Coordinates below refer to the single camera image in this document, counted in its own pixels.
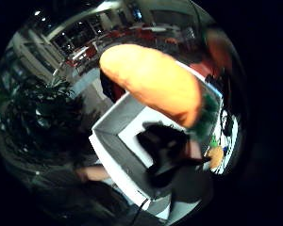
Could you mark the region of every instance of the cable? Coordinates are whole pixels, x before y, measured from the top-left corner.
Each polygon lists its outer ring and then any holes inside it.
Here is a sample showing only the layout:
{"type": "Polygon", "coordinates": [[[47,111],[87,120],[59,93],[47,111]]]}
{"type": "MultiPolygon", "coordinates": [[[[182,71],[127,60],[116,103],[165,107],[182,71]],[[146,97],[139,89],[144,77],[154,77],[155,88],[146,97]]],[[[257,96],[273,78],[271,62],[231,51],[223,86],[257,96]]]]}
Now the cable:
{"type": "Polygon", "coordinates": [[[142,207],[145,205],[145,203],[148,201],[149,199],[145,199],[145,201],[142,202],[142,204],[140,205],[139,210],[136,212],[136,215],[134,216],[134,218],[132,219],[131,223],[129,224],[129,226],[133,226],[137,217],[139,216],[139,214],[141,213],[142,207]]]}

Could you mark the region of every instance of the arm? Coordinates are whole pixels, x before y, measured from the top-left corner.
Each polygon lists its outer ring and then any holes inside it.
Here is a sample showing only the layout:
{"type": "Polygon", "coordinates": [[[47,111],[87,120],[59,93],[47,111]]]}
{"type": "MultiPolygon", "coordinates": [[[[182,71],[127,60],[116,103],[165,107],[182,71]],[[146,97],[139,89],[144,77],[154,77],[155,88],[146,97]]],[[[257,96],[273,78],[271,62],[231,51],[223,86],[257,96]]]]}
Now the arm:
{"type": "Polygon", "coordinates": [[[102,165],[79,168],[75,170],[75,173],[83,183],[87,181],[103,181],[110,177],[102,165]]]}

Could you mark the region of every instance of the black cable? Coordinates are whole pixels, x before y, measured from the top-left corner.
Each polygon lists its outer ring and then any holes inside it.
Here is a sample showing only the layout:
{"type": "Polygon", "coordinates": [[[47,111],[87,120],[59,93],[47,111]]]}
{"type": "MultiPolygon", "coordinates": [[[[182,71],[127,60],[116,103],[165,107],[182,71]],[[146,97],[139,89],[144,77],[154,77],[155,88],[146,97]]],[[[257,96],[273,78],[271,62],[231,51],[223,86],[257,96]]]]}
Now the black cable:
{"type": "Polygon", "coordinates": [[[142,207],[145,205],[145,203],[148,201],[149,199],[145,199],[145,201],[142,202],[142,204],[140,205],[139,210],[136,212],[136,215],[134,216],[133,220],[131,221],[131,223],[129,224],[129,226],[133,226],[136,219],[138,218],[139,214],[141,213],[142,207]]]}

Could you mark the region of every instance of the orange object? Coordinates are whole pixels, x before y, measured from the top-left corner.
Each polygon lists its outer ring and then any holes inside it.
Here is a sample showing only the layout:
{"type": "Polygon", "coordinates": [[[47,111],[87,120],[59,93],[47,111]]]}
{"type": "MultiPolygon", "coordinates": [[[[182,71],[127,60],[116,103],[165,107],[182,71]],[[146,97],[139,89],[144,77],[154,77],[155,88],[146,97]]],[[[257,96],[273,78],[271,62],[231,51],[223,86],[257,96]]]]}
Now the orange object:
{"type": "Polygon", "coordinates": [[[171,56],[135,44],[113,46],[100,58],[104,74],[140,102],[190,128],[202,108],[198,80],[171,56]]]}
{"type": "Polygon", "coordinates": [[[221,146],[211,148],[206,153],[207,157],[210,157],[209,167],[211,169],[218,168],[222,164],[224,159],[224,151],[221,146]]]}

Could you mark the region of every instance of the red chair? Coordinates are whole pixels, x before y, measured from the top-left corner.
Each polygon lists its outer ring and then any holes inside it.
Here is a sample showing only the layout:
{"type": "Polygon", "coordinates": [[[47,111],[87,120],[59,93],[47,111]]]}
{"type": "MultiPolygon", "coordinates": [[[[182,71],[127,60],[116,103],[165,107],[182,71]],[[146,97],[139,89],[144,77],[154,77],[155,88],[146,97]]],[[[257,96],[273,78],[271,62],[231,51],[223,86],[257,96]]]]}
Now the red chair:
{"type": "Polygon", "coordinates": [[[75,68],[77,66],[77,62],[75,63],[73,60],[69,59],[66,61],[66,63],[71,66],[72,68],[75,68]]]}
{"type": "Polygon", "coordinates": [[[155,35],[151,30],[137,30],[138,38],[144,39],[144,40],[155,40],[155,35]]]}
{"type": "Polygon", "coordinates": [[[178,43],[179,43],[179,41],[175,38],[167,38],[167,39],[165,39],[165,42],[175,44],[175,45],[178,45],[178,43]]]}
{"type": "Polygon", "coordinates": [[[130,30],[129,28],[124,28],[124,34],[126,35],[126,36],[129,36],[129,35],[132,35],[133,34],[133,31],[132,30],[130,30]]]}
{"type": "Polygon", "coordinates": [[[90,47],[85,51],[85,54],[88,58],[93,58],[96,55],[97,51],[94,45],[90,45],[90,47]]]}
{"type": "Polygon", "coordinates": [[[109,34],[108,34],[108,36],[110,38],[120,38],[120,37],[122,37],[122,35],[123,34],[120,31],[118,31],[118,30],[110,31],[109,34]]]}

